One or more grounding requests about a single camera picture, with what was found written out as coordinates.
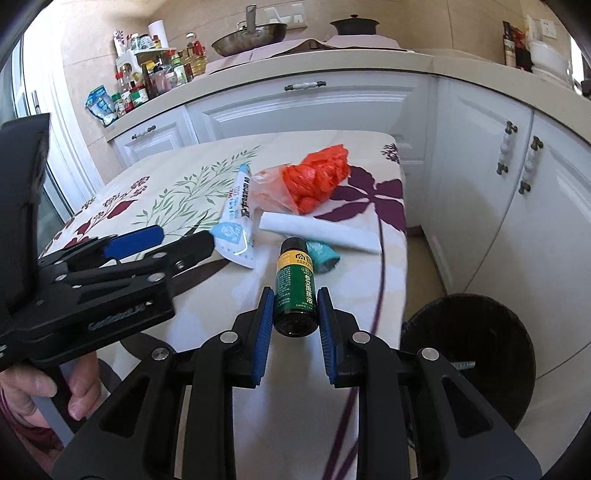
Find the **cabinet handle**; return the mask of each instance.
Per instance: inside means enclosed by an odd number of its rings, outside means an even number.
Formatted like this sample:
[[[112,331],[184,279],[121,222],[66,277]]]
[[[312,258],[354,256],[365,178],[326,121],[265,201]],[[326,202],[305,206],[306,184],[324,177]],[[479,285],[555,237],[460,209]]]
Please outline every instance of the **cabinet handle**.
[[[497,175],[503,175],[503,173],[509,172],[509,167],[506,163],[507,155],[509,154],[513,143],[513,133],[517,133],[518,130],[517,125],[513,125],[512,122],[507,121],[503,143],[501,144],[501,155],[499,156],[499,163],[496,165]]]
[[[522,195],[525,195],[525,192],[531,191],[531,181],[534,177],[535,168],[538,164],[538,156],[542,148],[544,148],[544,142],[538,137],[534,137],[527,158],[525,159],[525,164],[523,165],[523,175],[519,184],[519,193]]]
[[[131,135],[131,140],[135,140],[136,138],[143,137],[144,135],[147,135],[150,132],[153,132],[154,130],[156,130],[156,125],[152,125],[151,127],[148,127],[148,129],[143,133]]]
[[[321,80],[319,82],[295,83],[293,85],[287,85],[285,87],[285,91],[289,92],[290,90],[307,90],[308,88],[317,87],[326,87],[326,82]]]

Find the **floral tablecloth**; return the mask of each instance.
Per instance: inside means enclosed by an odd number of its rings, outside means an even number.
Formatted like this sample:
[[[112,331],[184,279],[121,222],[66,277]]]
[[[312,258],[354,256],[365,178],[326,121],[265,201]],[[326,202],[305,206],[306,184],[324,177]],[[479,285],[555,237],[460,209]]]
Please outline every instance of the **floral tablecloth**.
[[[238,166],[254,172],[297,164],[311,152],[343,144],[351,175],[314,216],[379,235],[381,255],[339,249],[337,267],[316,277],[336,308],[361,329],[398,346],[405,304],[407,243],[403,178],[394,139],[376,132],[319,131],[253,135],[194,145],[148,157],[112,180],[84,205],[46,251],[94,236],[160,225],[164,242],[190,228],[217,224]],[[256,268],[227,264],[214,253],[202,283],[175,298],[176,316],[99,351],[101,380],[112,391],[167,342],[177,352],[200,346],[256,308],[263,286],[274,286],[283,238],[256,233]],[[318,331],[303,339],[271,339],[267,372],[256,390],[234,389],[236,467],[241,480],[355,478],[356,392],[335,390],[324,371]]]

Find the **finger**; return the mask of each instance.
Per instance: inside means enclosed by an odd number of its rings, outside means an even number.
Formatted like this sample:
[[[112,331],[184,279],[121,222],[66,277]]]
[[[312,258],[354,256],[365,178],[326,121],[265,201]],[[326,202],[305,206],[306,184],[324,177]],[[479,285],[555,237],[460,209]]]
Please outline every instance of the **finger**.
[[[30,395],[6,384],[2,386],[2,390],[8,408],[16,420],[26,426],[49,428],[47,420],[37,409]]]
[[[8,368],[0,374],[0,383],[36,397],[53,397],[57,392],[56,383],[32,365],[19,364]]]
[[[81,356],[77,362],[72,375],[68,380],[68,386],[72,395],[77,398],[84,397],[91,386],[99,379],[99,361],[96,352]]]
[[[68,403],[68,412],[74,420],[80,420],[92,412],[92,407],[100,399],[100,382],[94,382],[83,397],[72,397]]]

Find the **toothpaste tube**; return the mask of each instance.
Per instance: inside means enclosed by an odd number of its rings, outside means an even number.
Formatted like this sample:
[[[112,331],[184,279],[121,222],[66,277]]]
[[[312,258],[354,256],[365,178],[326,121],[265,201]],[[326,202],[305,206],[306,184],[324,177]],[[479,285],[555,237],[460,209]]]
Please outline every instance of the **toothpaste tube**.
[[[255,268],[252,214],[248,206],[251,169],[243,163],[228,193],[220,222],[210,232],[218,253],[243,267]]]

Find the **black bottle cap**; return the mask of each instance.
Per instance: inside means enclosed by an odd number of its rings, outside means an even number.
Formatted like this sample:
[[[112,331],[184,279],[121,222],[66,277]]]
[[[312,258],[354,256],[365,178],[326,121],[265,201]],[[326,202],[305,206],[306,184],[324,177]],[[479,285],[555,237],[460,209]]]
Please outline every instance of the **black bottle cap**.
[[[308,253],[308,247],[306,241],[298,236],[291,236],[283,240],[281,244],[281,253],[287,252],[288,250],[301,250]]]

